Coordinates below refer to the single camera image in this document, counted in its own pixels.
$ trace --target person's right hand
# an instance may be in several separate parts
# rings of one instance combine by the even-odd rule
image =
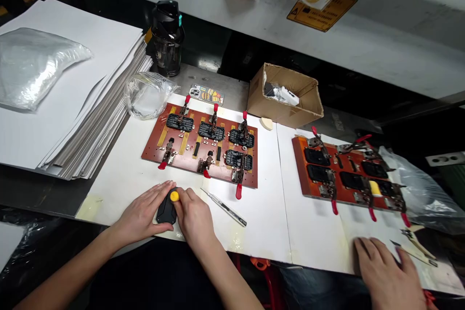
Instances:
[[[403,249],[400,269],[384,243],[376,238],[355,239],[360,271],[375,310],[426,310],[417,269]]]
[[[188,188],[178,188],[179,201],[173,202],[178,215],[179,226],[186,242],[199,257],[217,243],[218,239],[213,231],[213,219],[210,207]]]

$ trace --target open cardboard box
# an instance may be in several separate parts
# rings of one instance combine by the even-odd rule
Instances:
[[[265,82],[286,87],[300,98],[299,104],[293,107],[265,97]],[[292,128],[318,120],[323,117],[318,81],[293,70],[265,63],[250,82],[247,112]]]

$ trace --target white work surface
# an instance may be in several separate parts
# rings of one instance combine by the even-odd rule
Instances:
[[[184,99],[184,96],[175,94],[169,102],[183,105]],[[213,105],[194,99],[189,102],[189,107],[213,112]],[[242,121],[242,113],[224,108],[219,109],[218,116]],[[395,256],[397,253],[390,240],[409,249],[416,248],[401,234],[404,224],[398,213],[375,210],[378,221],[373,222],[366,208],[338,204],[339,215],[335,216],[330,202],[302,195],[291,140],[295,134],[311,138],[312,133],[280,124],[274,124],[274,129],[267,131],[253,116],[248,117],[248,123],[258,128],[259,184],[258,189],[243,187],[241,200],[235,198],[235,184],[204,179],[196,173],[170,166],[159,170],[157,163],[141,159],[155,120],[139,121],[131,117],[76,218],[111,225],[138,195],[155,184],[172,179],[178,186],[192,187],[209,204],[215,233],[228,251],[354,274],[355,237],[377,237]],[[325,135],[322,139],[332,144],[344,143]],[[240,214],[247,227],[243,228],[227,215],[203,194],[201,187]],[[184,240],[177,222],[173,232],[159,236]],[[412,259],[424,288],[465,295],[452,267],[439,263],[435,268]]]
[[[185,96],[174,94],[169,102],[184,104]],[[213,113],[213,105],[191,99],[189,108]],[[218,116],[242,121],[242,113],[220,108]],[[155,184],[174,180],[183,188],[196,190],[212,211],[215,233],[223,247],[255,257],[290,263],[289,236],[284,209],[284,195],[280,172],[276,124],[265,130],[259,118],[249,116],[248,124],[258,128],[258,189],[243,186],[242,199],[235,198],[236,185],[167,166],[159,170],[155,162],[141,159],[155,120],[140,121],[131,117],[108,155],[76,218],[98,224],[111,225],[123,210],[141,193]],[[244,228],[216,203],[202,194],[204,187],[235,210],[246,222]],[[184,240],[178,223],[173,232],[159,235],[173,240]]]
[[[293,264],[354,274],[353,240],[356,237],[378,238],[397,259],[397,252],[391,240],[408,249],[416,249],[401,233],[405,225],[397,212],[375,210],[377,222],[373,222],[365,207],[338,203],[339,215],[336,216],[330,201],[303,196],[292,138],[296,134],[313,138],[313,134],[280,124],[277,128]],[[346,144],[325,135],[322,135],[322,140],[335,145]],[[412,260],[417,267],[423,288],[465,295],[465,290],[450,265],[439,262],[436,268],[416,258]]]

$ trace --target person's left hand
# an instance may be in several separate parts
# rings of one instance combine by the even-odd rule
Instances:
[[[143,240],[152,235],[173,231],[169,223],[152,223],[156,210],[176,183],[166,181],[150,188],[124,210],[120,219],[108,228],[111,240],[119,248]]]

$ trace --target black phone case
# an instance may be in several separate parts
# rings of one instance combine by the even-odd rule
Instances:
[[[176,214],[176,209],[174,208],[173,202],[170,199],[170,194],[173,191],[176,191],[178,188],[173,188],[168,192],[168,195],[162,201],[158,212],[156,214],[157,223],[176,223],[178,215]]]

